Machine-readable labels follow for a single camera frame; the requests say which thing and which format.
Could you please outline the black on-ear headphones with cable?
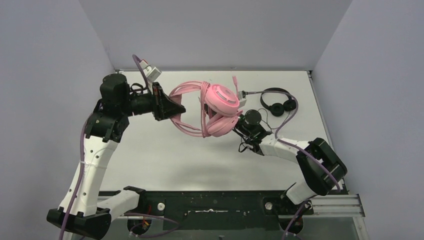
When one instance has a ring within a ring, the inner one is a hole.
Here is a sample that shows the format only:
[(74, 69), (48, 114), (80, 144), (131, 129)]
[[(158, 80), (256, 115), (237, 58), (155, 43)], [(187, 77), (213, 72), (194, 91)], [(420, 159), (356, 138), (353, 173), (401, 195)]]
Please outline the black on-ear headphones with cable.
[[(245, 91), (248, 95), (255, 95), (259, 94), (259, 102), (262, 106), (262, 109), (265, 111), (266, 114), (271, 114), (274, 117), (283, 117), (285, 116), (285, 119), (282, 121), (282, 125), (287, 124), (290, 119), (296, 114), (296, 111), (298, 110), (298, 104), (292, 94), (288, 92), (287, 90), (280, 88), (280, 87), (270, 87), (266, 88), (262, 91), (252, 91), (248, 92)], [(284, 102), (274, 102), (272, 104), (268, 104), (264, 100), (265, 94), (282, 94), (286, 97), (286, 100)], [(268, 123), (268, 117), (265, 119), (262, 119), (262, 115), (260, 113), (260, 109), (249, 109), (245, 113), (242, 113), (240, 116), (258, 116), (261, 117), (260, 125), (262, 126), (262, 140), (265, 137), (270, 136), (271, 134), (274, 134), (275, 131), (278, 129), (277, 127), (271, 127)], [(239, 132), (236, 129), (236, 126), (232, 129), (234, 133), (240, 136), (240, 144), (238, 147), (238, 152), (242, 153), (246, 150), (250, 150), (256, 154), (262, 155), (262, 151), (260, 149), (260, 141), (251, 140), (247, 137), (245, 137), (241, 132)]]

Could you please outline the pink over-ear headphones with cable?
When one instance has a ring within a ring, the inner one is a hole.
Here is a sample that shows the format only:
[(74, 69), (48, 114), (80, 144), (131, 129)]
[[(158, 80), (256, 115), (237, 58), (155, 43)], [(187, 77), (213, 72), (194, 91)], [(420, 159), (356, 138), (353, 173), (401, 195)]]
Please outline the pink over-ear headphones with cable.
[(232, 131), (243, 112), (237, 93), (221, 84), (187, 81), (176, 86), (169, 97), (180, 104), (184, 94), (196, 91), (200, 92), (201, 127), (182, 122), (180, 113), (171, 117), (173, 125), (184, 134), (198, 138), (221, 137)]

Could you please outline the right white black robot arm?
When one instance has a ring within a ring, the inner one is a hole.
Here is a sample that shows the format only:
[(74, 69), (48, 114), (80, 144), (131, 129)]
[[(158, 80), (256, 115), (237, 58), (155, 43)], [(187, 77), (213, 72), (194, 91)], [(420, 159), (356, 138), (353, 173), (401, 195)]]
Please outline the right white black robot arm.
[(298, 164), (302, 177), (283, 194), (281, 207), (285, 212), (295, 213), (301, 203), (315, 196), (326, 196), (333, 189), (341, 191), (340, 181), (348, 170), (326, 140), (320, 137), (311, 141), (280, 138), (266, 130), (261, 121), (258, 111), (248, 110), (239, 116), (234, 132), (242, 137), (250, 151)]

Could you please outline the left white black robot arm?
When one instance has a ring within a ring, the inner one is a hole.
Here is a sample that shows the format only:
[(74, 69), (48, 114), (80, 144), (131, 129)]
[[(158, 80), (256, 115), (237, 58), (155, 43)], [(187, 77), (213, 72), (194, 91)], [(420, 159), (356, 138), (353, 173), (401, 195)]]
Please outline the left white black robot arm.
[(131, 89), (121, 73), (105, 76), (100, 85), (101, 97), (85, 121), (80, 135), (80, 160), (64, 199), (50, 209), (47, 221), (65, 232), (94, 240), (102, 239), (111, 223), (125, 213), (140, 214), (148, 209), (146, 191), (127, 186), (114, 196), (99, 201), (100, 188), (129, 117), (152, 113), (157, 121), (185, 113), (180, 103), (164, 93), (154, 82), (147, 93)]

